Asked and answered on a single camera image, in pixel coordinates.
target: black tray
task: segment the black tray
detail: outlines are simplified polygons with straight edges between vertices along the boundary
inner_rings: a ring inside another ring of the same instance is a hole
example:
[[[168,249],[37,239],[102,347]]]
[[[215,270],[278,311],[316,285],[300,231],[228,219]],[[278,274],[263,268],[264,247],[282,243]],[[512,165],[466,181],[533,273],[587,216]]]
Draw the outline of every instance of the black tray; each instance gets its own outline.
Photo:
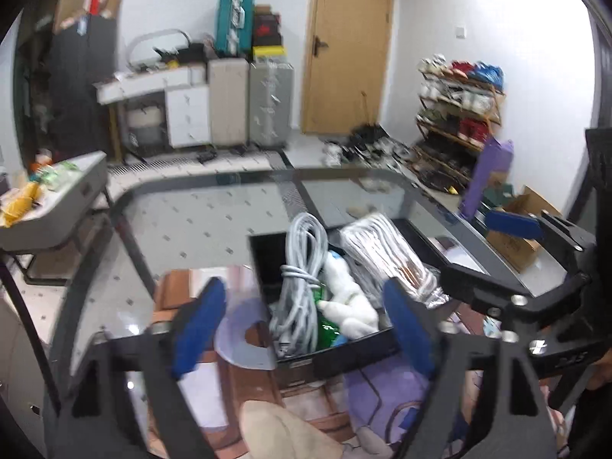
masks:
[[[437,269],[448,264],[448,260],[409,221],[395,219],[393,223],[423,263]],[[327,230],[330,237],[330,249],[344,254],[342,249],[334,246],[336,242],[334,236],[337,236],[337,233],[334,232],[336,229]],[[283,283],[280,266],[286,263],[285,238],[286,233],[249,237],[255,275],[266,305],[276,302],[280,297]],[[459,304],[457,300],[451,300],[435,308],[437,319],[440,321],[447,319]],[[338,347],[279,359],[276,380],[281,389],[320,381],[378,362],[398,351],[399,345],[397,345],[393,329],[389,328]]]

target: door handle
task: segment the door handle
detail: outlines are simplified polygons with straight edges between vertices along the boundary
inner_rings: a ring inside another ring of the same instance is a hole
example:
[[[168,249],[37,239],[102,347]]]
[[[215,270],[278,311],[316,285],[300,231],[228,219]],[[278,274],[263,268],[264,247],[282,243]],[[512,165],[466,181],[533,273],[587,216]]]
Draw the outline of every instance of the door handle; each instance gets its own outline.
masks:
[[[329,48],[329,45],[325,41],[321,41],[319,36],[314,37],[314,43],[312,46],[312,54],[315,57],[319,56],[319,48]]]

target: coiled cable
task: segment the coiled cable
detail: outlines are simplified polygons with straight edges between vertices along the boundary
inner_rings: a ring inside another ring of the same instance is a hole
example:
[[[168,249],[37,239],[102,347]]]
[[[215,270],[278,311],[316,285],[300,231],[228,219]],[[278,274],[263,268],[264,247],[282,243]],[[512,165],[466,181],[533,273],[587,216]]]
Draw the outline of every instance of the coiled cable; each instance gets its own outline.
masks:
[[[312,290],[321,286],[317,276],[327,248],[327,233],[322,224],[313,215],[298,214],[287,232],[287,264],[280,268],[283,286],[270,321],[270,332],[280,357],[316,351],[318,323]]]

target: wooden door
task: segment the wooden door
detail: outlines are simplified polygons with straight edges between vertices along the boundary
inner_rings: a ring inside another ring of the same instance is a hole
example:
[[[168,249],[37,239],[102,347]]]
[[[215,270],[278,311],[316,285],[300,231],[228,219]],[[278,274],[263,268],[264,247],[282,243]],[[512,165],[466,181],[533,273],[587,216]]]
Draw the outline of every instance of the wooden door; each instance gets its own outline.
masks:
[[[378,118],[393,0],[312,0],[311,4],[302,129],[347,134]]]

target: door frame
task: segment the door frame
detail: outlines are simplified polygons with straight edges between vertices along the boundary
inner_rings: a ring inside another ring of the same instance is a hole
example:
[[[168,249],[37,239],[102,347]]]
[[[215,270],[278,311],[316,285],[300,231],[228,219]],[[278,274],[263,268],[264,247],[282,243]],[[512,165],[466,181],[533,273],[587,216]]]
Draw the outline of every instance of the door frame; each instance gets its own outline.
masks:
[[[386,27],[387,48],[384,55],[384,78],[382,81],[382,91],[387,82],[387,72],[389,69],[389,49],[391,48],[391,35],[393,31],[393,11],[395,0],[389,0],[389,20]],[[308,26],[306,27],[306,48],[304,50],[304,72],[302,74],[302,98],[300,111],[300,131],[306,133],[306,120],[308,114],[308,101],[310,100],[310,76],[312,69],[312,47],[314,45],[314,28],[316,27],[316,3],[317,0],[310,0],[308,3]],[[378,106],[378,115],[380,116],[380,106],[383,104],[381,97],[380,105]]]

